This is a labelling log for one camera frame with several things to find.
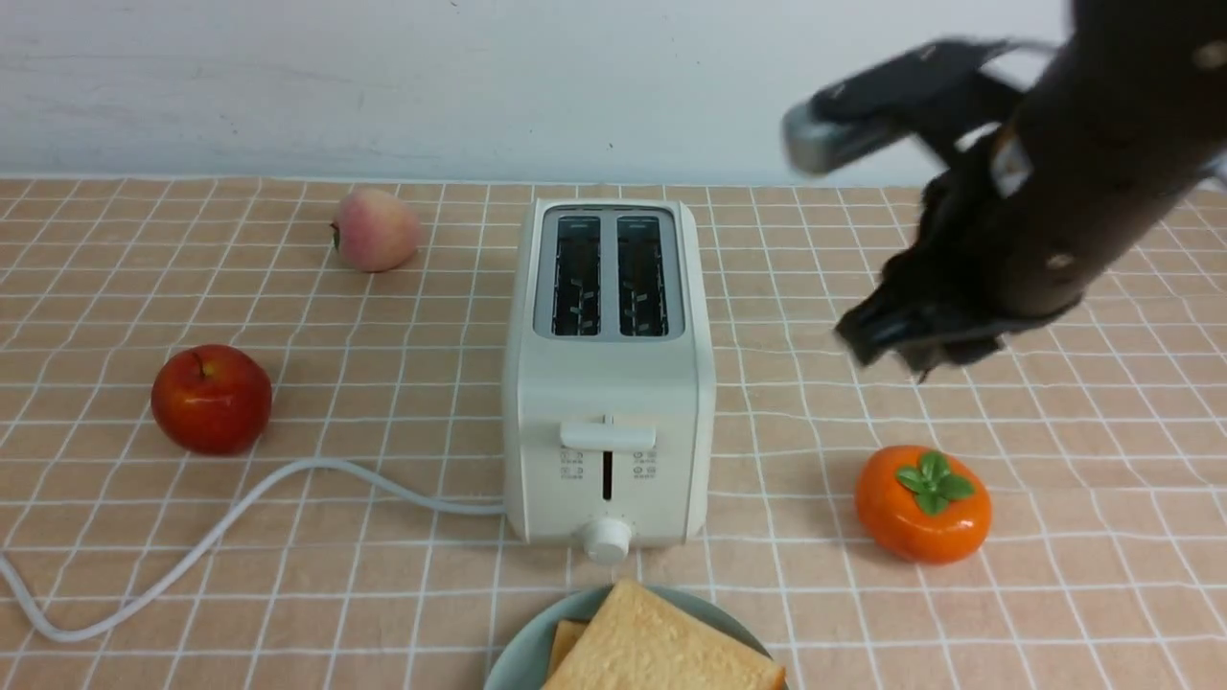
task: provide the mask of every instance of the toaster knob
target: toaster knob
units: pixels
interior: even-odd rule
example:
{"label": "toaster knob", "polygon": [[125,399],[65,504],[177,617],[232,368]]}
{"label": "toaster knob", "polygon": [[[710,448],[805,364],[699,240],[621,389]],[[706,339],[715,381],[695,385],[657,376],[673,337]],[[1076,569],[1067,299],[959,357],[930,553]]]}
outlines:
{"label": "toaster knob", "polygon": [[588,523],[580,539],[588,557],[602,566],[621,564],[631,551],[631,528],[616,519],[600,518]]}

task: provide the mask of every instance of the persimmon leaf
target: persimmon leaf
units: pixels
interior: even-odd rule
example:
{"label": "persimmon leaf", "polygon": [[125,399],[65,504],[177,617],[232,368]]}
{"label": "persimmon leaf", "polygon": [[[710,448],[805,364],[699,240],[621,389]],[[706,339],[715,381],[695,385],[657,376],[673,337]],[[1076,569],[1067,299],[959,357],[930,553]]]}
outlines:
{"label": "persimmon leaf", "polygon": [[937,451],[920,455],[920,474],[926,481],[934,484],[941,481],[944,476],[950,474],[950,463],[946,462],[946,455]]}
{"label": "persimmon leaf", "polygon": [[950,501],[962,501],[975,494],[975,486],[966,476],[947,474],[937,483],[937,495]]}
{"label": "persimmon leaf", "polygon": [[894,479],[899,480],[899,484],[915,494],[933,492],[933,486],[925,483],[924,478],[920,476],[920,471],[914,467],[901,467],[898,471],[894,473]]}
{"label": "persimmon leaf", "polygon": [[945,511],[946,506],[950,505],[950,501],[939,494],[917,494],[917,505],[920,506],[920,510],[924,511],[925,514],[935,516],[941,511]]}

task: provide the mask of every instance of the orange persimmon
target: orange persimmon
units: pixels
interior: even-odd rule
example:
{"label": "orange persimmon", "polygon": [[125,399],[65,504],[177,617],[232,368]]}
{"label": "orange persimmon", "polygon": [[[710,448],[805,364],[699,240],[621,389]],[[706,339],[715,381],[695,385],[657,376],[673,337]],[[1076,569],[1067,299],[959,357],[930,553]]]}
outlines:
{"label": "orange persimmon", "polygon": [[993,501],[956,458],[923,446],[888,446],[861,469],[856,517],[880,546],[901,559],[952,564],[988,538]]}

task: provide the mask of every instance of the apple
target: apple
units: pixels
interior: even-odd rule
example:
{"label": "apple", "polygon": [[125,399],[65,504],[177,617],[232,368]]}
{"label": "apple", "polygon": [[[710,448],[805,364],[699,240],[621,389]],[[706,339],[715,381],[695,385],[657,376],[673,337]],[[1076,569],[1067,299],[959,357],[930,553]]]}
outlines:
{"label": "apple", "polygon": [[350,268],[391,270],[411,259],[426,231],[413,210],[382,189],[360,187],[345,195],[333,216],[333,247]]}
{"label": "apple", "polygon": [[153,420],[171,441],[207,455],[255,444],[272,414],[272,381],[242,350],[198,345],[162,365],[150,393]]}

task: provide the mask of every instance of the gray plate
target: gray plate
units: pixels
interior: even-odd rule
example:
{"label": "gray plate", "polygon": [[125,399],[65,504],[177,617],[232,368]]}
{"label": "gray plate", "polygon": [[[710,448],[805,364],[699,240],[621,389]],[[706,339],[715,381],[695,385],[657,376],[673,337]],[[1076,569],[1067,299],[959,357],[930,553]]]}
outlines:
{"label": "gray plate", "polygon": [[[746,626],[715,604],[679,589],[650,584],[647,587],[687,614],[767,654],[767,649],[746,630]],[[553,646],[553,630],[558,621],[593,618],[611,589],[614,586],[609,584],[577,592],[537,614],[503,649],[502,656],[494,662],[494,668],[490,670],[483,690],[540,690],[545,685],[545,673],[550,667],[550,648]],[[788,690],[788,685],[784,685],[784,690]]]}

